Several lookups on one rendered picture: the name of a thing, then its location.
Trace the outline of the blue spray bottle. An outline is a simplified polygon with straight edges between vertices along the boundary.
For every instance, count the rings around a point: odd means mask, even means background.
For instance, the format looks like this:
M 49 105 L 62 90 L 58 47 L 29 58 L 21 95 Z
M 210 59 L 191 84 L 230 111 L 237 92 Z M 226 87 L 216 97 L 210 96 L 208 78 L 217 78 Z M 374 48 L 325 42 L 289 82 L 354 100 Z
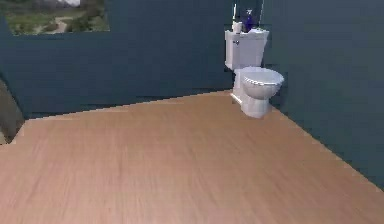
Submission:
M 253 28 L 253 10 L 252 9 L 247 9 L 246 11 L 247 17 L 244 22 L 244 32 L 248 33 L 252 28 Z

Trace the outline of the landscape window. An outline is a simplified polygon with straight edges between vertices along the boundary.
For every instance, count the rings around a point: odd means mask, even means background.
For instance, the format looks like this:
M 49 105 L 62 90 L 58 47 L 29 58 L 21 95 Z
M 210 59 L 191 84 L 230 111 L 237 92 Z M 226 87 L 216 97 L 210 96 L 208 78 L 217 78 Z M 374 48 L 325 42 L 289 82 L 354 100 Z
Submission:
M 108 0 L 0 0 L 14 36 L 110 30 Z

